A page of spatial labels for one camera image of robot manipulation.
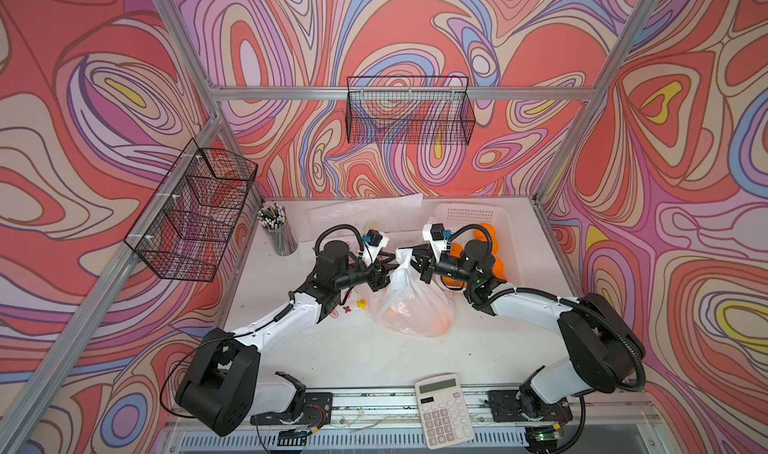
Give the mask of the white printed plastic bag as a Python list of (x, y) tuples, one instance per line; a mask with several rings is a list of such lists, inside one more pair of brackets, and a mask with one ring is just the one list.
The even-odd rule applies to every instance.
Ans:
[(412, 249), (397, 249), (397, 267), (389, 284), (368, 295), (369, 313), (383, 328), (401, 334), (437, 338), (453, 326), (455, 307), (451, 296), (434, 284), (420, 279), (412, 267)]

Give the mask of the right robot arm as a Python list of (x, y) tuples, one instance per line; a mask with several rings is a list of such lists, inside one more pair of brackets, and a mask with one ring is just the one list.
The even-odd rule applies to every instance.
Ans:
[(410, 264), (422, 282), (434, 277), (458, 281), (474, 310), (538, 326), (563, 341), (567, 356), (538, 368), (518, 387), (513, 410), (521, 416), (539, 420), (570, 396), (644, 390), (645, 348), (599, 295), (570, 298), (514, 287), (492, 273), (492, 259), (483, 241), (471, 241), (458, 256), (423, 244), (413, 249), (413, 257)]

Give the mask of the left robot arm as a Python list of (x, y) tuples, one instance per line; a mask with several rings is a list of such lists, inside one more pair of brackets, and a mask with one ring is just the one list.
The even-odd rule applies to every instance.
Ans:
[(397, 267), (384, 250), (388, 242), (368, 232), (356, 254), (340, 240), (317, 244), (313, 269), (284, 306), (233, 332), (215, 328), (205, 335), (190, 354), (175, 403), (221, 437), (246, 420), (293, 424), (315, 414), (325, 422), (328, 414), (307, 400), (301, 381), (283, 371), (262, 374), (261, 362), (294, 334), (329, 317), (353, 288), (386, 287)]

